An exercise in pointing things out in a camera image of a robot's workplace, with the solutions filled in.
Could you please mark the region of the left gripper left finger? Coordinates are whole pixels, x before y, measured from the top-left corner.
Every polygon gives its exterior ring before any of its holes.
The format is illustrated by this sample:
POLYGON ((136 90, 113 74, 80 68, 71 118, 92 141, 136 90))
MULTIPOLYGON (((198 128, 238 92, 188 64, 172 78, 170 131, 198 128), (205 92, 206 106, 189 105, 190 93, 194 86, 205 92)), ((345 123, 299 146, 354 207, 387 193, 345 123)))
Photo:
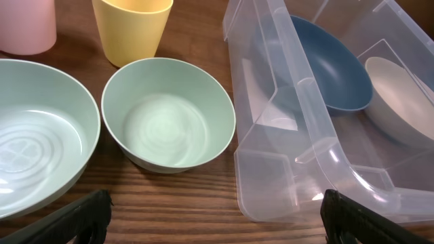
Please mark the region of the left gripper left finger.
POLYGON ((67 206, 3 237, 2 243, 103 244, 111 221, 111 196, 107 190, 96 190, 67 206))

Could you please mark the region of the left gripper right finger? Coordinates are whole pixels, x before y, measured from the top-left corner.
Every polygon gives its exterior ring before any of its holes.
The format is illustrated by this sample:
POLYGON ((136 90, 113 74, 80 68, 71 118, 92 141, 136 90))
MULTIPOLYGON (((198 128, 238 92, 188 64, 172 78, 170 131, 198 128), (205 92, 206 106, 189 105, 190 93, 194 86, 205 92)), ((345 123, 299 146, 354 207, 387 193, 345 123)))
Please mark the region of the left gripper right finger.
POLYGON ((320 215, 328 244, 433 244, 337 190, 325 191, 320 215))

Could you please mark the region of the green small bowl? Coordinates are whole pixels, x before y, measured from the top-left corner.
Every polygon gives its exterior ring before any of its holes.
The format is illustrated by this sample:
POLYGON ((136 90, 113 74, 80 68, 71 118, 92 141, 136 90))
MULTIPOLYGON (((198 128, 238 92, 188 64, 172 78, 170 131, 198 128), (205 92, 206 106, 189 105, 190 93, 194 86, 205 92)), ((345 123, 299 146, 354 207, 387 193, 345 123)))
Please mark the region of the green small bowl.
POLYGON ((49 205, 80 178, 99 140, 95 99, 76 78, 1 60, 1 219, 49 205))
POLYGON ((106 128, 137 166, 175 174, 221 155, 235 134, 235 109, 203 69, 172 58, 120 68, 101 97, 106 128))

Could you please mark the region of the clear plastic storage container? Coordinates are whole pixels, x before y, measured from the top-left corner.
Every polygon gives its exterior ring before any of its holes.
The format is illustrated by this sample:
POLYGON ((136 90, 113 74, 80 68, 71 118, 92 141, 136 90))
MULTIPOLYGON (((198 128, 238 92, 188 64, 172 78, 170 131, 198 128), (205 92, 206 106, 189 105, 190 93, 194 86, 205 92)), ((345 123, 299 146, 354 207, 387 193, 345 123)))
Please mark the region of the clear plastic storage container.
POLYGON ((257 222, 319 217, 327 189, 396 223, 433 219, 433 147, 394 140, 366 108, 329 114, 291 17, 337 38, 365 68, 380 57, 404 68, 433 105, 433 40, 396 1, 229 1, 223 19, 237 118, 238 206, 257 222), (264 93, 250 54, 272 18, 293 85, 264 93))

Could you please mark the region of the cream large bowl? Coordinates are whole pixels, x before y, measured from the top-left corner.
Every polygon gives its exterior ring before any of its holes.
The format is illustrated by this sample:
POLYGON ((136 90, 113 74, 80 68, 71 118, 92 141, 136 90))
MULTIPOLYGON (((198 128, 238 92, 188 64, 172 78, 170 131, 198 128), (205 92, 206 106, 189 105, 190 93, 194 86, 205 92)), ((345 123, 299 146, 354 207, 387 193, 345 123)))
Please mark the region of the cream large bowl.
POLYGON ((380 57, 366 60, 374 95, 366 115, 385 134, 414 148, 433 147, 433 105, 410 74, 380 57))

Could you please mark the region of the dark blue bowl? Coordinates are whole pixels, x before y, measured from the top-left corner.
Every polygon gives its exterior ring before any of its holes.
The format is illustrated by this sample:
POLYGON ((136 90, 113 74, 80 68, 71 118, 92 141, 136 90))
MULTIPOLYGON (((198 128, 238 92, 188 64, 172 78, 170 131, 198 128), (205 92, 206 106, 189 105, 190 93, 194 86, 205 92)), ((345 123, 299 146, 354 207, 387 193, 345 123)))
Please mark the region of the dark blue bowl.
MULTIPOLYGON (((373 98, 372 82, 360 61, 333 35, 320 26, 298 16, 291 17, 303 50, 330 115, 339 117, 367 108, 373 98)), ((270 81, 259 87, 266 94, 274 93, 274 85, 293 85, 272 18, 264 17, 255 27, 250 54, 258 74, 269 74, 270 81)))

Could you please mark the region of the yellow cup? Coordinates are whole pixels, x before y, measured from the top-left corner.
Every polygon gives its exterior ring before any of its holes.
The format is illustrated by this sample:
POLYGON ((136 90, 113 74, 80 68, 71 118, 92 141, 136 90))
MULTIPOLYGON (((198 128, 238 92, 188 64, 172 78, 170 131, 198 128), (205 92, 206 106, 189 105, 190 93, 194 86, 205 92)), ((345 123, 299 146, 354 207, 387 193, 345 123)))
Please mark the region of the yellow cup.
POLYGON ((117 67, 152 58, 173 0, 92 0, 104 55, 117 67))

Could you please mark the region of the pink cup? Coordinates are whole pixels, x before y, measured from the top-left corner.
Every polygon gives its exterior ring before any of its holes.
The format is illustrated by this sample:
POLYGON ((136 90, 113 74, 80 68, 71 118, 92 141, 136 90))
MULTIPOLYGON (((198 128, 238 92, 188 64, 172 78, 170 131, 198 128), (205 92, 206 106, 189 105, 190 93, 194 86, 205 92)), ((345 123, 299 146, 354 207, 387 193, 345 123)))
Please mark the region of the pink cup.
POLYGON ((1 51, 40 54, 56 39, 54 0, 1 0, 1 51))

